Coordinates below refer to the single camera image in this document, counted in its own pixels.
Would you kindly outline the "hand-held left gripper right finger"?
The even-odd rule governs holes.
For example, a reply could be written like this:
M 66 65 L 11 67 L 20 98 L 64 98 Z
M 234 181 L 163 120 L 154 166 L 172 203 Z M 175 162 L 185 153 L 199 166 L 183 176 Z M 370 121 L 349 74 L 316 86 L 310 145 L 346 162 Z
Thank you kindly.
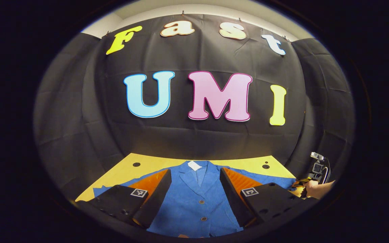
M 222 167 L 220 181 L 234 216 L 243 228 L 287 222 L 313 207 L 318 200 L 302 198 L 278 182 L 260 183 L 230 168 Z

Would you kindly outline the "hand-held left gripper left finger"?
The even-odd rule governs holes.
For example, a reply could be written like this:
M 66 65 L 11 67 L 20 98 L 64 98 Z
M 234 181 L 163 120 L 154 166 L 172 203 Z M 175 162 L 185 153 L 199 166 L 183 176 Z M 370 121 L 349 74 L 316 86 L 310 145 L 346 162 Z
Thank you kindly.
M 90 200 L 79 200 L 83 210 L 107 215 L 128 225 L 148 229 L 171 186 L 170 169 L 153 173 L 129 186 L 115 185 Z

